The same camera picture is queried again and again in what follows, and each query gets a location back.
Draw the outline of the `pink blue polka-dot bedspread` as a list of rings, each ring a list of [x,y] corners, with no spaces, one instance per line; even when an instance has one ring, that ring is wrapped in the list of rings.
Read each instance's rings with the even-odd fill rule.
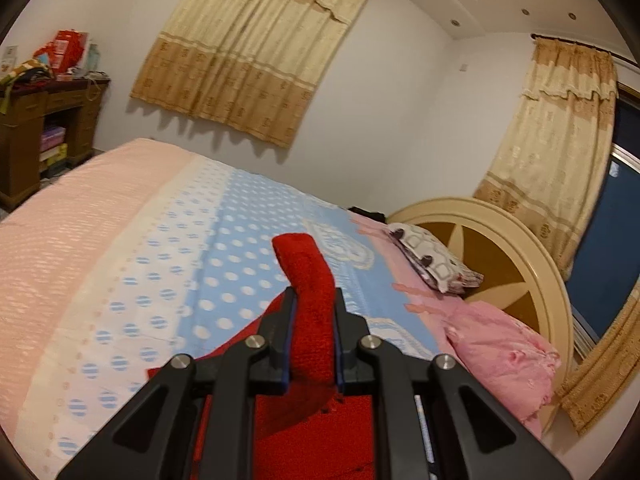
[[[176,353],[205,356],[288,279],[271,242],[314,238],[350,312],[438,350],[427,287],[369,219],[151,140],[90,160],[1,223],[1,426],[51,479]]]

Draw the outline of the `white patterned pillow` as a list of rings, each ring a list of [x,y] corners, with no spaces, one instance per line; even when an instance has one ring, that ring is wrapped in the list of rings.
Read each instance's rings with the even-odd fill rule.
[[[483,274],[468,268],[430,231],[405,223],[388,224],[386,230],[431,289],[445,295],[462,295],[483,283]]]

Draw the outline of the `dark blue window pane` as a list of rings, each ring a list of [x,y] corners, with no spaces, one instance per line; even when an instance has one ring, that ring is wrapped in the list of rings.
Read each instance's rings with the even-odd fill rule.
[[[600,340],[638,275],[639,109],[619,100],[608,172],[566,283],[578,333]]]

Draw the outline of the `red gift bag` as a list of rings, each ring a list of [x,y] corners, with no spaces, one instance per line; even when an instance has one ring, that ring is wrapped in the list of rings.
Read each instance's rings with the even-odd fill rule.
[[[52,40],[53,53],[50,56],[53,73],[66,73],[78,65],[84,56],[89,35],[73,29],[59,30]]]

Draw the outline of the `brown wooden desk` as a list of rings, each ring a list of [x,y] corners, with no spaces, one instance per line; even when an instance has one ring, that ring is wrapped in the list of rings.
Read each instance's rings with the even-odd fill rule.
[[[11,93],[1,115],[1,207],[12,211],[40,188],[41,138],[64,129],[65,165],[75,168],[94,154],[102,101],[111,81],[77,79],[31,84]]]

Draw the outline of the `colourful clutter on desk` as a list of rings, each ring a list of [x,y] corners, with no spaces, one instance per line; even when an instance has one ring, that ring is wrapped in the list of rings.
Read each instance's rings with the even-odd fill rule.
[[[40,62],[36,58],[30,58],[6,74],[1,79],[0,86],[2,88],[13,87],[14,84],[24,86],[24,84],[32,84],[34,81],[53,78],[52,70],[47,64]]]

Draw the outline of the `stacked boxes under desk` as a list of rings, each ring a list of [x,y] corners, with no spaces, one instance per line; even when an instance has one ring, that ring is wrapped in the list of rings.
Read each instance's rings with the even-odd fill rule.
[[[40,142],[39,172],[50,176],[66,164],[67,144],[64,127],[48,127],[43,131]]]

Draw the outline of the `cream wooden round headboard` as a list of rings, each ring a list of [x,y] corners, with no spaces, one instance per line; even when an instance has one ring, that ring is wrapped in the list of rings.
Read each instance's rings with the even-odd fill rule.
[[[394,214],[391,223],[430,231],[468,268],[484,275],[479,288],[454,296],[468,304],[492,304],[541,334],[558,350],[562,364],[553,381],[552,401],[539,412],[544,433],[558,409],[555,391],[567,375],[573,351],[566,289],[544,246],[520,220],[472,198],[426,200]],[[388,236],[386,226],[378,229],[376,249],[385,257],[394,284],[431,289]]]

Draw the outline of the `beige window curtain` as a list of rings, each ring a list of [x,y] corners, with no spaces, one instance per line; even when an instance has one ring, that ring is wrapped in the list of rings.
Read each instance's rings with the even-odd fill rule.
[[[367,1],[181,0],[131,95],[290,148]]]

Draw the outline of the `beige door curtain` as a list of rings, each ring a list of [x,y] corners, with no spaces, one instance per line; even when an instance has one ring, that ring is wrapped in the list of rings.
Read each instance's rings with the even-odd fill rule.
[[[516,112],[474,193],[523,222],[563,278],[600,195],[616,101],[608,52],[537,39]]]

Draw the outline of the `pink crumpled quilt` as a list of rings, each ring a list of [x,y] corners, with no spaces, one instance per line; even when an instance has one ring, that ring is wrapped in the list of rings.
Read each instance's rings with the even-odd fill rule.
[[[536,438],[540,410],[551,403],[562,360],[550,342],[485,301],[470,304],[426,286],[393,284],[409,298],[405,308]]]

